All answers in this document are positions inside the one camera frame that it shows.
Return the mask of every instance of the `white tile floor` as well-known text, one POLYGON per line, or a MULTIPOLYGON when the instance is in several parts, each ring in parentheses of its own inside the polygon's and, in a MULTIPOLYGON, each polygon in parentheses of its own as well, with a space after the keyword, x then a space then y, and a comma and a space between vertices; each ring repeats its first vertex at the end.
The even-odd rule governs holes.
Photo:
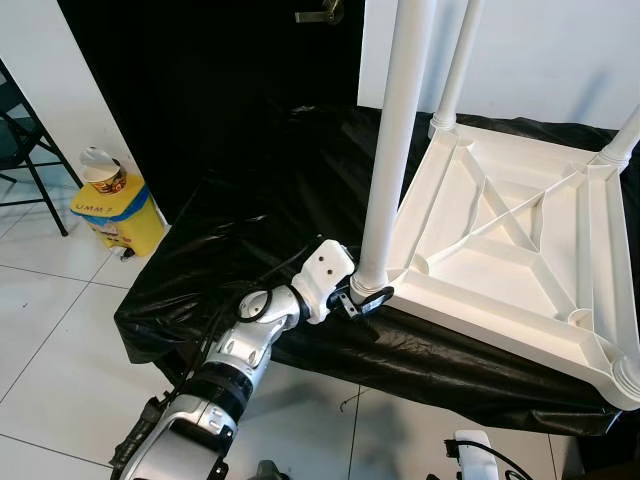
MULTIPOLYGON (((108 479, 108 460, 167 382, 131 365, 113 313, 145 259, 121 263, 66 214, 75 187, 43 169, 64 213, 62 238, 41 204, 0 208, 0 478, 108 479)), ((0 200, 36 195, 28 177, 0 200)), ((271 458, 294 480, 455 478, 443 440, 482 428, 446 410, 272 364, 227 457, 230 480, 271 458), (341 403, 353 398, 343 408, 341 403)), ((537 480, 575 473, 571 439, 483 428, 537 480)))

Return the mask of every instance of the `black cable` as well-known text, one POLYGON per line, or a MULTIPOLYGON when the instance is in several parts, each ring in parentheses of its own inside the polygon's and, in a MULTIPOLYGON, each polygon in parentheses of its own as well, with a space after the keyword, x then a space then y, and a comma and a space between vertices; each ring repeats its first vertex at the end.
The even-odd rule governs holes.
POLYGON ((208 352, 209 349, 211 348, 211 345, 213 344, 213 332, 216 331, 216 329, 218 327, 218 324, 220 323, 220 319, 222 318, 222 314, 225 313, 229 309, 229 307, 233 306, 234 304, 238 305, 240 300, 242 300, 242 298, 244 298, 245 295, 247 295, 248 293, 250 293, 251 291, 253 291, 255 289, 259 289, 260 285, 268 277, 270 277, 274 273, 280 271, 281 269, 283 269, 284 267, 286 267, 290 263, 292 263, 295 260, 297 260, 298 258, 300 258, 300 256, 302 254, 304 254, 307 250, 309 250, 309 246, 310 245, 305 245, 297 253, 295 253, 291 257, 287 258, 286 260, 280 262, 278 265, 276 265, 275 267, 273 267, 270 270, 268 270, 266 273, 264 273, 263 275, 258 277, 256 280, 254 280, 252 282, 248 282, 246 280, 245 281, 242 281, 242 280, 239 281, 239 283, 246 283, 247 287, 243 290, 242 294, 234 295, 233 297, 227 299, 227 301, 224 302, 222 304, 222 306, 211 316, 211 318, 209 319, 209 322, 207 322, 206 327, 202 331, 202 335, 198 339, 198 351, 197 351, 197 353, 194 355, 194 357, 193 357, 192 361, 189 363, 189 365, 185 368, 184 372, 182 373, 182 377, 176 383, 176 386, 174 387, 174 389, 167 396, 169 401, 172 401, 178 395, 178 393, 180 392, 180 390, 182 389, 182 387, 186 383, 187 378, 189 376, 189 373, 191 373, 193 370, 198 368, 200 366, 200 364, 202 363, 203 356, 204 356, 205 352, 208 352))
POLYGON ((507 470, 504 472, 504 478, 507 480, 526 480, 522 475, 518 472, 514 472, 513 470, 507 470))
POLYGON ((507 457, 506 455, 503 455, 502 453, 494 450, 491 447, 487 447, 483 443, 472 442, 471 440, 447 440, 447 442, 451 442, 453 445, 456 445, 458 447, 460 446, 476 447, 476 448, 479 448, 480 450, 484 450, 485 452, 489 452, 491 455, 498 457, 504 463, 514 468, 516 472, 522 476, 520 479, 516 477, 516 480, 533 480, 533 478, 531 478, 531 476, 527 472, 525 472, 522 468, 520 468, 520 466, 516 464, 513 460, 511 460, 509 457, 507 457))

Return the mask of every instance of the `black chair leg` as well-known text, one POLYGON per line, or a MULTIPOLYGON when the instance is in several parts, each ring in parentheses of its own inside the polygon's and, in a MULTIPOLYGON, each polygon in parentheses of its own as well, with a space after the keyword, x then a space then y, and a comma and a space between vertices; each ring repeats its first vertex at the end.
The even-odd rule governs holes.
POLYGON ((24 161, 27 164, 27 168, 31 172, 31 175, 33 176, 33 180, 36 182, 38 190, 40 190, 40 194, 42 195, 42 199, 44 200, 44 203, 46 203, 47 207, 49 207, 49 212, 51 212, 51 216, 53 217, 53 220, 56 222, 56 225, 58 226, 58 229, 60 230, 60 234, 63 237, 66 237, 67 235, 69 235, 69 232, 67 232, 67 229, 64 228, 64 225, 62 224, 62 220, 60 220, 60 216, 58 215, 58 212, 56 211, 56 207, 53 204, 53 202, 51 201, 51 198, 49 198, 49 194, 47 193, 47 189, 44 187, 44 184, 42 183, 42 180, 40 180, 40 176, 38 175, 38 172, 36 171, 36 168, 33 166, 33 163, 31 162, 31 158, 29 158, 29 155, 27 155, 25 157, 24 161))
POLYGON ((67 161, 66 157, 62 154, 62 151, 60 151, 60 149, 58 148, 58 145, 56 145, 56 143, 53 141, 53 139, 51 138, 51 135, 49 135, 49 132, 47 132, 45 128, 43 128, 43 130, 44 130, 43 137, 45 138, 45 140, 47 141, 47 143, 51 148, 51 150, 49 151, 52 151, 56 155, 56 157, 60 159, 60 161, 64 165, 64 168, 67 169, 67 173, 71 176, 71 178, 73 178, 73 181, 76 182, 76 185, 78 185, 78 188, 82 188, 84 184, 78 178, 78 175, 76 175, 76 172, 73 170, 73 168, 71 168, 71 165, 69 165, 69 162, 67 161))
POLYGON ((11 183, 16 183, 17 182, 17 180, 15 178, 9 177, 7 175, 3 175, 1 173, 0 173, 0 178, 4 178, 5 180, 7 180, 8 182, 11 182, 11 183))

